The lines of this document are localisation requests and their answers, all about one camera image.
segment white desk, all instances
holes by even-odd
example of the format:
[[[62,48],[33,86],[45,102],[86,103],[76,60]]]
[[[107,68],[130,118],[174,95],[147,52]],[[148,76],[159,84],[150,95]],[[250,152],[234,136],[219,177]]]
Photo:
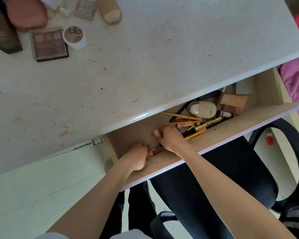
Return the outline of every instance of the white desk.
[[[0,51],[0,174],[299,57],[283,0],[118,2],[116,27],[49,21],[86,30],[69,58],[37,63],[27,33]]]

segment white floor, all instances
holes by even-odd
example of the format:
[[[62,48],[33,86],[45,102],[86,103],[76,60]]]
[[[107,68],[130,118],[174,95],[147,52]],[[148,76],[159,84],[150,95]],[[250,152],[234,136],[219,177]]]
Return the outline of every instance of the white floor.
[[[255,150],[279,186],[279,199],[290,195],[296,181],[279,146],[267,146],[261,137]],[[0,239],[31,239],[44,233],[59,217],[105,175],[104,145],[21,167],[0,176]],[[153,187],[150,194],[159,213],[169,210]],[[123,213],[123,231],[128,230],[128,192]],[[177,222],[166,223],[175,239],[191,238]]]

